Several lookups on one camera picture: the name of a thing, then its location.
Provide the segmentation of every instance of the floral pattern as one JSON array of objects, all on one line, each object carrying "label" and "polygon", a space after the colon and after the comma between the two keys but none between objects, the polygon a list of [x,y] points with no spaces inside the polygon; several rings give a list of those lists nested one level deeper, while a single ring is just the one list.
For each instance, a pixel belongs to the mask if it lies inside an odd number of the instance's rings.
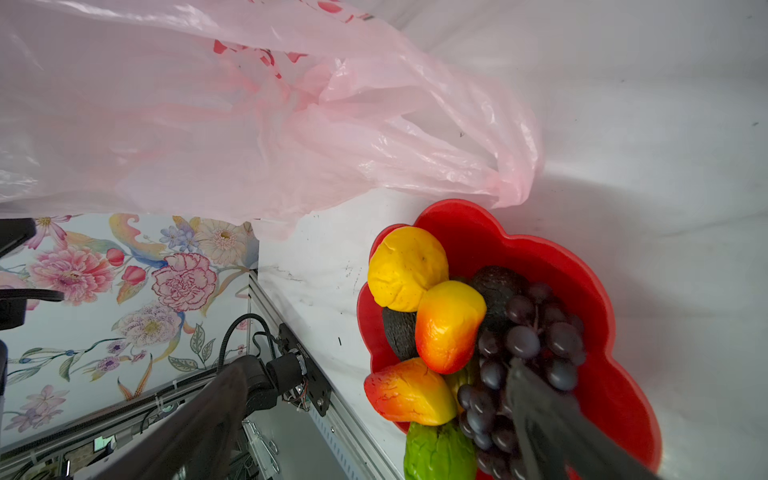
[{"label": "floral pattern", "polygon": [[[45,377],[52,384],[39,383],[39,394],[26,396],[26,402],[18,403],[18,411],[4,412],[13,415],[3,422],[7,424],[4,428],[15,433],[31,432],[60,418],[61,404],[69,391],[55,389],[53,385],[57,383],[51,381],[53,378],[78,385],[108,376],[111,389],[117,385],[125,399],[133,399],[144,391],[153,371],[157,371],[153,365],[159,362],[178,372],[195,372],[215,365],[214,350],[218,352],[220,346],[216,345],[216,338],[206,339],[203,323],[207,311],[219,296],[234,298],[234,291],[241,288],[243,281],[237,288],[232,283],[258,261],[258,240],[249,224],[236,226],[205,218],[173,217],[171,225],[155,227],[154,236],[152,231],[142,233],[137,228],[138,215],[115,214],[108,221],[113,238],[101,239],[65,230],[71,225],[77,230],[77,225],[82,225],[76,217],[80,215],[36,219],[35,237],[26,243],[30,249],[25,254],[26,262],[0,263],[0,289],[45,288],[63,292],[66,305],[51,304],[43,309],[48,315],[52,306],[80,309],[115,298],[121,310],[116,317],[103,322],[106,335],[96,336],[102,339],[95,340],[90,331],[84,331],[82,335],[92,339],[76,346],[57,345],[55,337],[48,337],[47,346],[25,346],[24,353],[9,359],[6,399],[17,395],[19,388],[34,384],[34,379]],[[39,300],[27,302],[27,310],[37,309],[34,314],[41,310],[39,306]],[[192,313],[194,322],[190,322]],[[31,331],[36,326],[34,335],[44,335],[40,319],[31,318],[30,312],[27,315],[28,325],[22,328],[29,326]],[[65,314],[45,321],[61,324],[70,318]],[[215,321],[218,323],[211,324],[214,331],[228,326],[228,320]],[[73,327],[81,329],[82,325]],[[15,348],[18,347],[11,345],[12,356],[18,355]],[[193,358],[188,358],[189,354],[175,356],[178,349],[191,352]],[[243,354],[245,345],[226,352]],[[137,370],[139,374],[144,372],[138,382],[131,373]],[[129,390],[122,379],[135,389]]]}]

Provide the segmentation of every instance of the pink plastic bag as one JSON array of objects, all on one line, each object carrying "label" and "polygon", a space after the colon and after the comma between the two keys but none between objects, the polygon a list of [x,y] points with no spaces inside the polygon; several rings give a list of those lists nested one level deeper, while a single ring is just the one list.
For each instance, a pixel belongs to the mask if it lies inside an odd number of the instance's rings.
[{"label": "pink plastic bag", "polygon": [[542,162],[506,88],[334,1],[3,2],[0,124],[0,217],[188,214],[265,237],[374,187],[520,204]]}]

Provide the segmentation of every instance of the black fruit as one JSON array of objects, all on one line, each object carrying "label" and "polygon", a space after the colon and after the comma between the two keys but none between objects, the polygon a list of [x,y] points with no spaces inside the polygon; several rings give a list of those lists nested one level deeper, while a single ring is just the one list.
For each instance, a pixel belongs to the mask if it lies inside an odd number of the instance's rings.
[{"label": "black fruit", "polygon": [[384,308],[384,335],[401,362],[419,356],[416,351],[416,313],[396,312]]},{"label": "black fruit", "polygon": [[479,291],[488,307],[484,323],[495,331],[496,323],[501,323],[507,316],[507,302],[515,295],[523,293],[528,281],[509,268],[503,266],[484,266],[472,277],[469,283]]}]

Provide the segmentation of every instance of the floral tablecloth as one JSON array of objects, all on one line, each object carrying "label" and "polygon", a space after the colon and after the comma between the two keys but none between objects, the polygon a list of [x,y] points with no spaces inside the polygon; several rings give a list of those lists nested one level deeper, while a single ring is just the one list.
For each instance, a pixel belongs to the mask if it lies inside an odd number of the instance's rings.
[{"label": "floral tablecloth", "polygon": [[[7,447],[180,376],[210,368],[247,311],[259,242],[250,225],[148,215],[35,219],[37,234],[0,259],[0,288],[44,288],[8,345],[0,439]],[[227,355],[243,354],[247,324]]]}]

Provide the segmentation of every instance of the bunch of grapes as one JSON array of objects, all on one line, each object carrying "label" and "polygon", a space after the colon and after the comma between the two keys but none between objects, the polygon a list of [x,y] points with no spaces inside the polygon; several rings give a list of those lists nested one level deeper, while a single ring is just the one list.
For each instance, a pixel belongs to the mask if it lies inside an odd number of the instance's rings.
[{"label": "bunch of grapes", "polygon": [[[509,362],[513,357],[523,359],[528,368],[578,408],[570,391],[578,383],[577,367],[586,360],[581,340],[584,324],[578,316],[566,313],[549,285],[528,284],[511,270],[484,267],[472,283],[475,288],[485,288],[478,291],[486,303],[505,300],[505,304],[496,305],[497,310],[503,309],[505,319],[497,317],[481,327],[477,343],[480,383],[458,390],[458,403],[465,409],[459,424],[475,442],[480,470],[497,480],[525,480],[512,412],[504,399]],[[514,295],[499,296],[501,288],[496,285],[508,287],[506,291]]]}]

